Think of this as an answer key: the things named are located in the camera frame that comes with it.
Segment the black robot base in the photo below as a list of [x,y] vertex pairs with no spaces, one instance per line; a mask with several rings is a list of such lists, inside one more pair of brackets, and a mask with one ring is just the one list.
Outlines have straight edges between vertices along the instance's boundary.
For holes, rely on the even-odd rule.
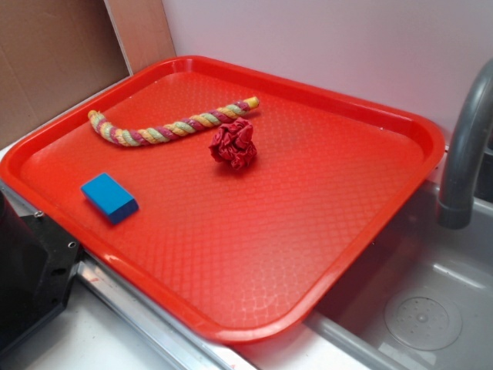
[[63,312],[82,247],[47,215],[18,215],[1,195],[1,355]]

